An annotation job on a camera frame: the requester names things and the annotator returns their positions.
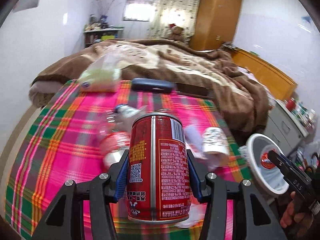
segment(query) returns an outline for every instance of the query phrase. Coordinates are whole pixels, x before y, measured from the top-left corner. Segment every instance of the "can lid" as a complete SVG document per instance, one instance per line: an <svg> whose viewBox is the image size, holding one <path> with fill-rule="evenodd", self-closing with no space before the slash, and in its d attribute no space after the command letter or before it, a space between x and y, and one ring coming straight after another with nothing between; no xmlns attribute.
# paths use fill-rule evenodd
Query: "can lid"
<svg viewBox="0 0 320 240"><path fill-rule="evenodd" d="M134 120L134 122L133 122L133 124L132 124L132 127L133 127L134 124L135 124L137 121L139 121L140 119L142 119L142 118L144 118L144 117L147 117L147 116L153 116L153 115L168 116L168 117L170 117L170 118L173 118L173 119L177 120L177 121L182 125L181 121L180 121L177 117L175 117L174 115L172 115L172 114L161 113L161 112L153 112L153 113L144 114L144 115L138 117L136 120Z"/></svg>

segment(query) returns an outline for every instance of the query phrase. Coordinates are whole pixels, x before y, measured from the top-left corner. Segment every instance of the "floral curtain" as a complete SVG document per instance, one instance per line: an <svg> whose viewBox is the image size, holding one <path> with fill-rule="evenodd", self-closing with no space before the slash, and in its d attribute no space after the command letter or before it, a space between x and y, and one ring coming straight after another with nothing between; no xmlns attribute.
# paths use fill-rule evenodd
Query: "floral curtain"
<svg viewBox="0 0 320 240"><path fill-rule="evenodd" d="M166 37L169 24L184 28L184 36L194 34L200 0L156 0L155 15L148 32L150 39Z"/></svg>

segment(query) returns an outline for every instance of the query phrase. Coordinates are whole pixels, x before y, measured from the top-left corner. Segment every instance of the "red container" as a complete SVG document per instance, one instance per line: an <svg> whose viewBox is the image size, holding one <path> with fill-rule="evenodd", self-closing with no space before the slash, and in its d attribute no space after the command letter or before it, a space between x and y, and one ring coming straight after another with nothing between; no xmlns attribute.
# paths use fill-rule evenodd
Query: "red container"
<svg viewBox="0 0 320 240"><path fill-rule="evenodd" d="M188 219L189 168L183 128L166 113L146 114L132 126L127 178L128 218L168 224Z"/></svg>
<svg viewBox="0 0 320 240"><path fill-rule="evenodd" d="M287 104L286 104L286 108L291 112L293 109L295 109L296 107L296 100L294 98L291 98Z"/></svg>

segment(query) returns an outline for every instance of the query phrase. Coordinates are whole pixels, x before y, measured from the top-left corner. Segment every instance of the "white cabinet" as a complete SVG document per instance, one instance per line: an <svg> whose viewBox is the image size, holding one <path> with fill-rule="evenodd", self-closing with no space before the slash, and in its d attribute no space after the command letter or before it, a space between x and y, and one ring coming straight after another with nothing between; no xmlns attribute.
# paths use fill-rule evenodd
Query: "white cabinet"
<svg viewBox="0 0 320 240"><path fill-rule="evenodd" d="M276 106L269 113L264 135L273 140L284 155L288 156L308 136L308 133L284 103L277 100Z"/></svg>

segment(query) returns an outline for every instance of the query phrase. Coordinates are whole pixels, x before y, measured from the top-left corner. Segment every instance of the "human hand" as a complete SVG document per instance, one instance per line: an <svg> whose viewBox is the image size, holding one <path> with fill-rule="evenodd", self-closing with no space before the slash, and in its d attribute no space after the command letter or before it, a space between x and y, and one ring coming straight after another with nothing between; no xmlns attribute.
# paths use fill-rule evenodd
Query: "human hand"
<svg viewBox="0 0 320 240"><path fill-rule="evenodd" d="M295 196L295 192L293 191L290 194L290 197L292 199L294 199ZM294 201L291 201L288 206L287 209L285 210L285 212L282 215L282 218L280 220L280 225L283 228L287 228L288 226L292 225L292 222L295 221L297 224L300 225L300 229L297 232L297 236L303 236L309 229L309 227L312 224L312 215L308 214L308 213L298 213L295 214L294 212Z"/></svg>

